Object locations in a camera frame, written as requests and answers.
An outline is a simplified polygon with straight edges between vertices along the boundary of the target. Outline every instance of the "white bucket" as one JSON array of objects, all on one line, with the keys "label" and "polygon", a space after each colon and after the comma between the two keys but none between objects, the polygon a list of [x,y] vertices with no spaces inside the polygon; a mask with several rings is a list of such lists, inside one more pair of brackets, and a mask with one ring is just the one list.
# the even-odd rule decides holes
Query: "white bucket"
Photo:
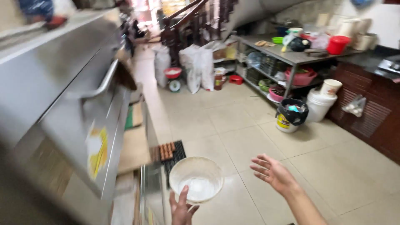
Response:
[{"label": "white bucket", "polygon": [[332,98],[336,96],[336,93],[338,92],[338,90],[342,85],[343,84],[340,81],[333,79],[326,79],[324,80],[324,84],[322,85],[320,94]]},{"label": "white bucket", "polygon": [[293,133],[297,129],[299,129],[299,126],[294,126],[291,124],[289,121],[286,120],[285,116],[282,114],[278,115],[278,119],[276,121],[276,127],[285,133]]},{"label": "white bucket", "polygon": [[306,121],[320,122],[338,99],[337,95],[333,97],[321,95],[315,89],[311,89],[307,96],[308,116]]}]

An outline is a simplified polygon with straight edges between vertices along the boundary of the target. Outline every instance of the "finger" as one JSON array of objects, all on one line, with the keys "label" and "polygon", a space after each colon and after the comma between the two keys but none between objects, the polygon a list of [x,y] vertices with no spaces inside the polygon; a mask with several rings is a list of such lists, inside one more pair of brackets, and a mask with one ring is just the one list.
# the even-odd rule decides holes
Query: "finger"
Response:
[{"label": "finger", "polygon": [[270,176],[270,171],[267,170],[267,169],[258,167],[258,166],[256,166],[256,165],[250,165],[250,168],[251,168],[252,170],[255,170],[255,171],[261,173],[261,174],[264,174],[265,176],[268,176],[268,177]]},{"label": "finger", "polygon": [[258,177],[259,179],[261,179],[269,184],[271,183],[271,177],[267,177],[267,176],[265,176],[261,173],[257,173],[257,172],[254,172],[254,176]]},{"label": "finger", "polygon": [[189,214],[193,216],[193,214],[200,208],[199,205],[195,205],[190,211]]},{"label": "finger", "polygon": [[269,157],[267,154],[258,154],[257,158],[266,161],[269,164],[273,164],[274,162],[276,162],[276,159]]},{"label": "finger", "polygon": [[175,200],[175,192],[173,190],[170,191],[170,205],[177,205],[178,203]]},{"label": "finger", "polygon": [[260,166],[265,167],[267,169],[271,168],[271,164],[268,163],[267,161],[264,161],[264,160],[261,160],[261,159],[256,159],[256,158],[252,158],[251,161],[256,163],[256,164],[259,164]]},{"label": "finger", "polygon": [[186,198],[188,197],[189,186],[185,185],[179,195],[179,204],[186,205]]}]

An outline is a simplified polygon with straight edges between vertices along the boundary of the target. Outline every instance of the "red stool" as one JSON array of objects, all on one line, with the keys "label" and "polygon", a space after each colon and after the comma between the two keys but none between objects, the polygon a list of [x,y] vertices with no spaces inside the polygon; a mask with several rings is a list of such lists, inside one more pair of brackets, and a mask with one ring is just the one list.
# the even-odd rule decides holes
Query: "red stool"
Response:
[{"label": "red stool", "polygon": [[241,85],[243,84],[243,78],[238,75],[231,75],[229,77],[229,83]]}]

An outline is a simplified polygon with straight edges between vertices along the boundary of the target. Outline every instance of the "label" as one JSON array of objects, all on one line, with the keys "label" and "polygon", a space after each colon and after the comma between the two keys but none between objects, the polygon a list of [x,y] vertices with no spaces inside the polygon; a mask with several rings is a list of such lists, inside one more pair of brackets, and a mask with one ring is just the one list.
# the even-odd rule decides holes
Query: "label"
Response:
[{"label": "label", "polygon": [[88,147],[88,170],[92,179],[97,177],[107,161],[107,131],[106,128],[91,128],[86,140]]},{"label": "label", "polygon": [[289,129],[290,127],[290,122],[287,121],[285,116],[282,114],[279,114],[277,124],[284,129]]}]

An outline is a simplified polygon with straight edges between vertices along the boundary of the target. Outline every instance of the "wooden staircase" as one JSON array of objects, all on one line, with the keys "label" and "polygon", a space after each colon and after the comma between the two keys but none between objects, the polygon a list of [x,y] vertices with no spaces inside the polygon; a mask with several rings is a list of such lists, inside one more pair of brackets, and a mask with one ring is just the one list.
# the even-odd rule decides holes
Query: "wooden staircase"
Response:
[{"label": "wooden staircase", "polygon": [[221,40],[223,24],[238,0],[194,0],[171,16],[163,18],[162,44],[169,47],[171,65],[179,66],[179,51],[192,44],[203,46],[213,40]]}]

